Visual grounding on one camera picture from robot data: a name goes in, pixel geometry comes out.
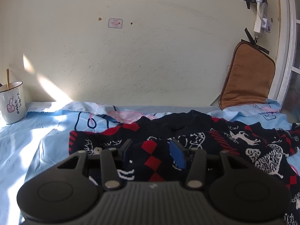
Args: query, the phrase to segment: bed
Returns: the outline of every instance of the bed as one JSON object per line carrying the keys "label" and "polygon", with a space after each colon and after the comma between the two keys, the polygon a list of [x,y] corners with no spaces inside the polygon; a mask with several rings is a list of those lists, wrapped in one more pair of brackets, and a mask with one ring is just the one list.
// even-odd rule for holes
{"label": "bed", "polygon": [[[227,120],[247,124],[261,122],[264,128],[289,129],[280,105],[268,101],[268,108],[245,105],[221,111],[218,107],[193,108]],[[0,121],[0,221],[18,224],[20,210],[16,195],[24,182],[68,156],[69,133],[72,130],[102,132],[118,123],[131,123],[141,116],[160,118],[170,113],[187,113],[192,108],[170,106],[116,107],[90,102],[32,102],[21,121],[6,125]],[[289,158],[298,174],[300,155]]]}

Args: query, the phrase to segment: white wall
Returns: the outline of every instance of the white wall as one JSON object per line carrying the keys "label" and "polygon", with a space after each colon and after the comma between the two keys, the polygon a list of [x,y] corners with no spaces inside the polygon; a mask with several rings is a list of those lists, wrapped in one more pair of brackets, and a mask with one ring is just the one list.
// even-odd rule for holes
{"label": "white wall", "polygon": [[[273,31],[258,44],[276,60],[268,3]],[[241,0],[0,0],[0,82],[9,67],[27,101],[207,106],[255,14]]]}

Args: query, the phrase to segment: mug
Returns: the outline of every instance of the mug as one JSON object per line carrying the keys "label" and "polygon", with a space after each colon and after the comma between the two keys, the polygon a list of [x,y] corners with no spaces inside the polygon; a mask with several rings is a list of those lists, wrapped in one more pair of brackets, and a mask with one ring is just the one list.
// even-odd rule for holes
{"label": "mug", "polygon": [[23,82],[9,83],[0,87],[0,110],[7,124],[20,121],[26,115],[26,107],[23,95]]}

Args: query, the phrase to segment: brown cushion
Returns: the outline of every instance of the brown cushion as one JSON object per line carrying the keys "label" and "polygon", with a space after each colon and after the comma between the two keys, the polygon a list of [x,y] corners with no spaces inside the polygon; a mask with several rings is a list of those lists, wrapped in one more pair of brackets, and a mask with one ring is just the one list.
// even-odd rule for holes
{"label": "brown cushion", "polygon": [[240,42],[219,98],[221,109],[266,103],[275,74],[275,62],[248,42]]}

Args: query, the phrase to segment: dark knit sweater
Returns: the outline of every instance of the dark knit sweater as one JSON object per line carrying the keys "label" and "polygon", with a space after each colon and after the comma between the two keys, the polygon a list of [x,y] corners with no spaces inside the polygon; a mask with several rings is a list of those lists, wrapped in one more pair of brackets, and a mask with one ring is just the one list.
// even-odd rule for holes
{"label": "dark knit sweater", "polygon": [[[257,168],[278,178],[286,184],[292,202],[285,215],[288,224],[300,221],[300,177],[287,162],[300,146],[300,125],[293,124],[290,131],[266,130],[260,123],[245,125],[228,122],[209,115],[190,111],[170,114],[160,119],[140,118],[132,124],[119,124],[102,133],[70,132],[69,154],[86,150],[90,155],[102,149],[119,148],[127,139],[132,139],[133,148],[129,161],[118,169],[125,181],[184,181],[188,170],[180,170],[170,156],[169,141],[177,139],[185,148],[201,148],[208,154],[218,155],[228,150]],[[99,171],[89,174],[100,183]]]}

